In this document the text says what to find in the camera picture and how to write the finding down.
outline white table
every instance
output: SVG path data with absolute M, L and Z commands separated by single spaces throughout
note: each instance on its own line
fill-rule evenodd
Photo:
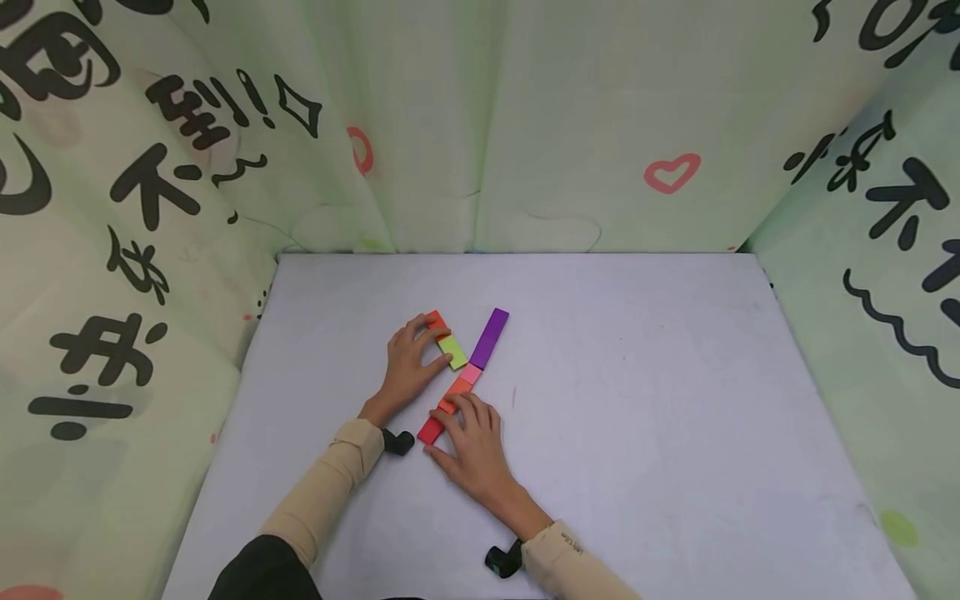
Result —
M 438 308 L 469 355 L 495 307 L 475 392 L 511 467 L 646 600 L 915 597 L 753 256 L 287 255 L 164 600 L 206 598 L 379 386 L 398 326 Z M 455 376 L 391 429 L 416 434 Z M 381 459 L 314 575 L 327 600 L 542 598 L 483 566 L 512 540 L 418 443 Z

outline curtain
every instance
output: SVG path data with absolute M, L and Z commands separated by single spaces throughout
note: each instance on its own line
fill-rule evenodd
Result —
M 0 4 L 0 600 L 159 596 L 278 252 L 733 252 L 926 4 Z
M 925 39 L 751 241 L 921 598 L 960 591 L 957 41 Z

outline yellow-green block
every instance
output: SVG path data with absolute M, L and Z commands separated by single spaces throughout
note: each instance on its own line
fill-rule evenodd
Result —
M 467 355 L 464 354 L 464 349 L 460 348 L 460 342 L 457 342 L 457 338 L 452 335 L 448 335 L 437 342 L 437 346 L 444 354 L 453 354 L 453 360 L 450 361 L 450 368 L 453 371 L 461 369 L 467 363 Z

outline wooden block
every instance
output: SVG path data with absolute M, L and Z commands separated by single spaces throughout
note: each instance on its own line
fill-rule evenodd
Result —
M 466 379 L 464 379 L 461 374 L 459 377 L 454 380 L 453 385 L 450 386 L 450 389 L 446 391 L 444 397 L 441 398 L 440 404 L 437 404 L 437 408 L 448 413 L 449 415 L 455 415 L 457 413 L 457 405 L 446 399 L 447 396 L 451 394 L 466 394 L 473 389 L 473 384 Z
M 470 385 L 476 385 L 477 379 L 480 378 L 481 374 L 483 374 L 483 371 L 481 371 L 480 368 L 472 363 L 468 363 L 463 372 L 460 373 L 459 378 L 465 379 Z
M 493 314 L 487 321 L 487 326 L 480 334 L 480 341 L 477 342 L 476 348 L 473 349 L 473 354 L 470 356 L 471 365 L 476 365 L 481 371 L 487 367 L 491 354 L 493 354 L 493 347 L 496 346 L 496 341 L 500 339 L 500 333 L 503 332 L 503 327 L 507 324 L 509 317 L 510 313 L 507 311 L 494 308 Z
M 446 328 L 448 328 L 448 327 L 446 326 L 446 321 L 444 321 L 444 318 L 440 316 L 440 311 L 438 311 L 438 310 L 433 310 L 433 311 L 430 311 L 430 312 L 428 312 L 428 313 L 426 314 L 427 317 L 429 317 L 430 315 L 433 315 L 433 316 L 436 318 L 436 321 L 434 321 L 433 323 L 428 323 L 427 326 L 426 326 L 427 329 L 446 329 Z M 439 338 L 437 338 L 437 342 L 440 342 L 441 340 L 445 340 L 447 337 L 448 337 L 448 336 L 442 335 L 442 336 L 440 336 Z
M 444 425 L 438 420 L 431 417 L 426 420 L 426 423 L 423 424 L 423 427 L 420 428 L 420 432 L 417 434 L 417 439 L 427 445 L 433 445 L 437 441 L 437 438 L 440 437 L 440 434 L 444 432 Z
M 460 342 L 452 334 L 444 337 L 437 345 L 441 352 L 453 355 L 453 360 L 450 361 L 452 371 L 460 369 L 467 363 L 467 355 L 464 354 L 464 349 L 460 348 Z

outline pink block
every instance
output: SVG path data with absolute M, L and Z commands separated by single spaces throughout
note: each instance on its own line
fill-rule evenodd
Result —
M 477 379 L 480 378 L 480 375 L 483 372 L 480 371 L 477 367 L 471 364 L 467 364 L 466 367 L 460 372 L 459 379 L 465 379 L 470 385 L 476 385 Z

